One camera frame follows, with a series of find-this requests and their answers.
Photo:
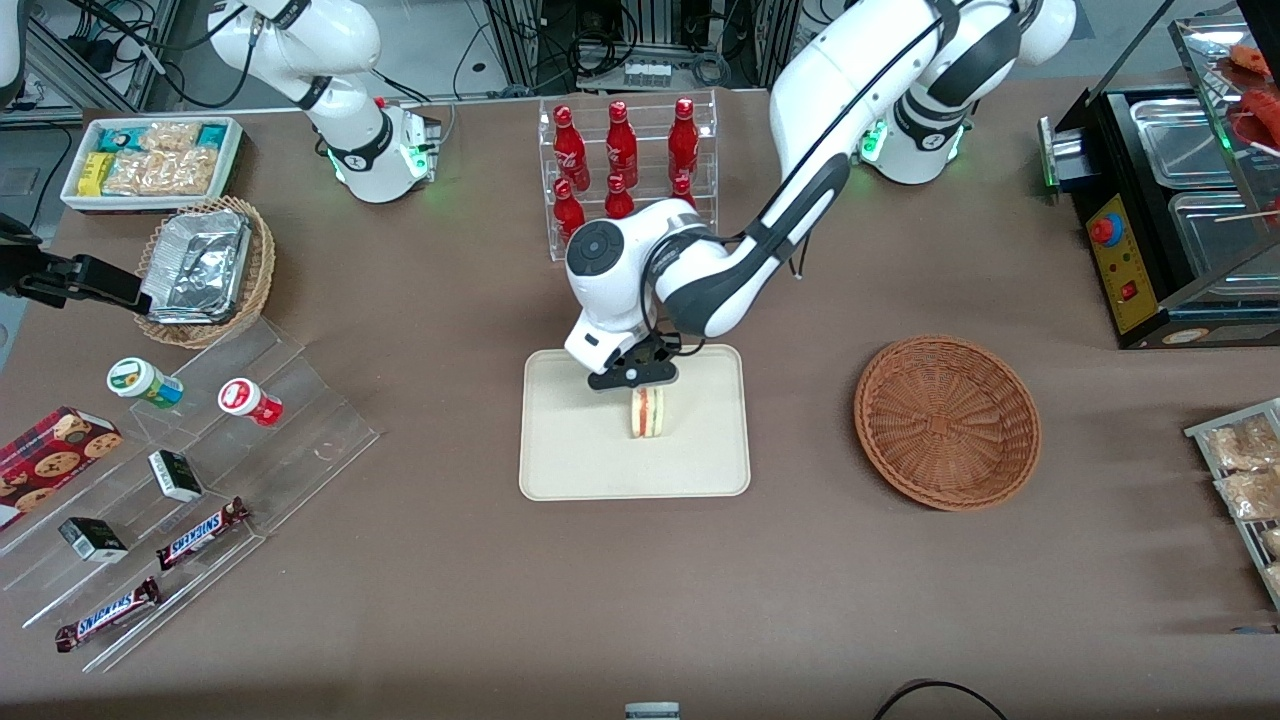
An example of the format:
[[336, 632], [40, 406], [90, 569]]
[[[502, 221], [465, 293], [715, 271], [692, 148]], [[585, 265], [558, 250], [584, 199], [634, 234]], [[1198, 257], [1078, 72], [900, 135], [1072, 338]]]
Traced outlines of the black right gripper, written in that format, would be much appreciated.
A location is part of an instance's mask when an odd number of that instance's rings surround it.
[[[61, 258], [46, 254], [41, 238], [24, 223], [1, 214], [1, 292], [49, 307], [64, 307], [67, 278], [50, 268]], [[84, 299], [116, 307], [150, 307], [142, 279], [99, 258], [76, 256], [76, 284]]]

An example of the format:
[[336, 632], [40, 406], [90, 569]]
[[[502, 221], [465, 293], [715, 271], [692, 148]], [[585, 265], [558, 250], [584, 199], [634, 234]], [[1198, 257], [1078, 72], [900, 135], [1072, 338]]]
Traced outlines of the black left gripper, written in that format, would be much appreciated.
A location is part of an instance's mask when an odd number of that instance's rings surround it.
[[625, 389], [628, 397], [649, 386], [667, 391], [678, 382], [673, 357], [681, 348], [678, 337], [646, 337], [626, 354], [616, 354], [604, 372], [591, 373], [588, 387], [595, 392]]

